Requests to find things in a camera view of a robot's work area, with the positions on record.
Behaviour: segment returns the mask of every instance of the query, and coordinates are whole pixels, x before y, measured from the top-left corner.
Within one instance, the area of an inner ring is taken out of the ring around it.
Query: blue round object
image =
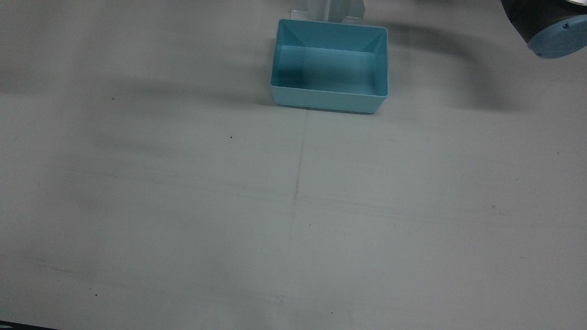
[[[530,48],[545,59],[561,58],[587,46],[587,15],[579,15],[553,24],[536,33]]]

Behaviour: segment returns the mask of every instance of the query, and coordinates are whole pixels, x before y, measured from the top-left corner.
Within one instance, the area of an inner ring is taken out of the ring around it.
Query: white plastic stand
[[[304,21],[362,24],[363,0],[293,0],[289,18]]]

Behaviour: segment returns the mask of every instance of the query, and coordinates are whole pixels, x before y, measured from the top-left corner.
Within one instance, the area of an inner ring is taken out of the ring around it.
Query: scratch mark
[[[295,192],[293,194],[292,215],[295,215],[295,207],[296,207],[296,204],[298,202],[299,177],[300,177],[300,173],[302,171],[303,148],[304,148],[304,145],[306,144],[306,132],[308,131],[308,113],[309,112],[310,112],[310,110],[306,109],[306,116],[304,117],[304,120],[303,120],[302,147],[301,147],[301,150],[299,152],[298,175],[296,176],[296,179],[295,179]]]

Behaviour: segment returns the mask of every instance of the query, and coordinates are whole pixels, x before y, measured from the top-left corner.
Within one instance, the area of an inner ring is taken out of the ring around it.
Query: white table surface
[[[374,115],[273,104],[286,0],[0,2],[0,319],[587,328],[587,50],[366,6]]]

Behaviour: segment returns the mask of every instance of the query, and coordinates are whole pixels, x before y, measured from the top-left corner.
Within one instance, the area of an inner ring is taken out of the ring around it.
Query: plastic tray
[[[271,90],[278,105],[374,113],[387,98],[387,29],[280,20]]]

